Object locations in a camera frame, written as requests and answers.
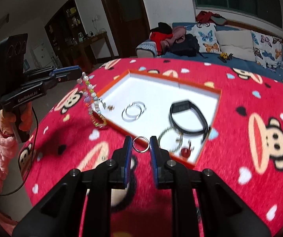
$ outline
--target metal bolt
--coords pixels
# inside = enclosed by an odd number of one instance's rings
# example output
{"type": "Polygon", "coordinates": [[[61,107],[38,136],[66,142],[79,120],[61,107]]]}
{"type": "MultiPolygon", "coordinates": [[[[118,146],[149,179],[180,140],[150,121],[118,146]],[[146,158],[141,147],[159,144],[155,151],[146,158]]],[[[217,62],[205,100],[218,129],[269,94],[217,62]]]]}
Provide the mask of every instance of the metal bolt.
{"type": "Polygon", "coordinates": [[[214,172],[211,169],[207,168],[203,170],[203,173],[207,176],[211,176],[214,172]]]}
{"type": "Polygon", "coordinates": [[[112,159],[107,160],[107,161],[106,161],[106,164],[107,164],[108,166],[113,166],[113,165],[115,165],[115,160],[112,160],[112,159]]]}
{"type": "Polygon", "coordinates": [[[79,169],[72,169],[72,170],[69,171],[69,174],[70,174],[71,176],[76,176],[76,175],[79,174],[79,173],[80,173],[80,170],[79,170],[79,169]]]}
{"type": "Polygon", "coordinates": [[[167,161],[168,166],[175,166],[177,163],[174,160],[167,161]]]}

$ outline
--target red tablecloth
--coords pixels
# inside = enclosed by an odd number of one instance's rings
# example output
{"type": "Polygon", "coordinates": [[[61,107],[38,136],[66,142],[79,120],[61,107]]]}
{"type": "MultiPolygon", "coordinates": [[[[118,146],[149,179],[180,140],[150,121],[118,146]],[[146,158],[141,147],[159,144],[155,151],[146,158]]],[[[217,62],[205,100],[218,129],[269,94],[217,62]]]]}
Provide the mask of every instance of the red tablecloth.
{"type": "MultiPolygon", "coordinates": [[[[214,170],[268,225],[272,235],[277,233],[283,226],[282,83],[228,67],[182,60],[121,59],[104,66],[90,75],[97,92],[127,69],[171,75],[221,89],[213,134],[195,169],[214,170]]],[[[33,205],[70,169],[92,169],[103,156],[111,157],[122,147],[123,135],[112,128],[94,128],[81,89],[75,86],[39,124],[37,157],[25,184],[33,205]]],[[[171,236],[171,194],[155,189],[149,153],[133,155],[129,191],[112,196],[117,211],[112,214],[112,234],[171,236]]]]}

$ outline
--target wooden door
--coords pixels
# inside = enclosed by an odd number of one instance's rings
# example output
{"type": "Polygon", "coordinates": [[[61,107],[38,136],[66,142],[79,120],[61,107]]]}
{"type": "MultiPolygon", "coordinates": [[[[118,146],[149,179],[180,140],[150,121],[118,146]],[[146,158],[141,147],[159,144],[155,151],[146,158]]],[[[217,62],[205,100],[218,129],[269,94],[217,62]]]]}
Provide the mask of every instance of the wooden door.
{"type": "Polygon", "coordinates": [[[102,0],[120,57],[136,56],[136,46],[149,37],[143,0],[102,0]]]}

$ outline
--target black fitness band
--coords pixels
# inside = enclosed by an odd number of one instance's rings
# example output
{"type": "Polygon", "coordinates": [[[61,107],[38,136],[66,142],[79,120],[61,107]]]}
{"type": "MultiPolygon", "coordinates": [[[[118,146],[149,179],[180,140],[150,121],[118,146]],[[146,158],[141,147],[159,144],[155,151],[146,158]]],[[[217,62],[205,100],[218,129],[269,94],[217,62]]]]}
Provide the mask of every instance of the black fitness band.
{"type": "Polygon", "coordinates": [[[189,100],[172,103],[172,105],[170,107],[169,118],[170,118],[172,126],[177,128],[181,133],[189,134],[189,135],[201,135],[202,134],[203,140],[205,140],[205,137],[207,136],[208,131],[210,129],[208,127],[207,121],[206,121],[205,117],[203,116],[202,112],[199,110],[199,108],[194,103],[191,103],[189,100]],[[200,131],[184,130],[172,118],[173,113],[177,113],[177,112],[181,112],[181,111],[187,111],[187,110],[190,110],[190,109],[194,109],[196,111],[197,115],[199,116],[199,120],[201,121],[202,126],[203,126],[202,130],[200,130],[200,131]]]}

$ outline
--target sofa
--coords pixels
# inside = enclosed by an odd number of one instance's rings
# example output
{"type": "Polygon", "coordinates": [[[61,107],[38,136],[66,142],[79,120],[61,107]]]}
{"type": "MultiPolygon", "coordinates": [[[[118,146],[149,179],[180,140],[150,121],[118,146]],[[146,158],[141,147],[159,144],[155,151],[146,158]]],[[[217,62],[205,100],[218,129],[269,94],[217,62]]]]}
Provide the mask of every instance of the sofa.
{"type": "MultiPolygon", "coordinates": [[[[176,22],[172,23],[170,26],[187,26],[193,23],[184,23],[184,22],[176,22]]],[[[240,31],[238,28],[230,27],[230,26],[216,26],[216,31],[240,31]]],[[[280,66],[269,69],[258,65],[254,61],[247,61],[243,59],[233,58],[232,60],[228,60],[226,63],[221,61],[218,57],[219,54],[216,53],[203,53],[202,57],[197,55],[195,57],[188,57],[188,56],[178,56],[170,52],[166,52],[164,55],[158,56],[156,53],[156,45],[151,40],[146,40],[145,42],[141,43],[137,46],[136,52],[139,58],[167,58],[167,59],[181,59],[181,60],[189,60],[189,61],[201,61],[201,62],[209,62],[213,64],[218,64],[221,66],[227,66],[231,68],[237,68],[240,70],[249,71],[252,73],[256,73],[265,77],[269,77],[271,79],[283,82],[283,44],[282,45],[282,57],[281,57],[281,64],[280,66]]]]}

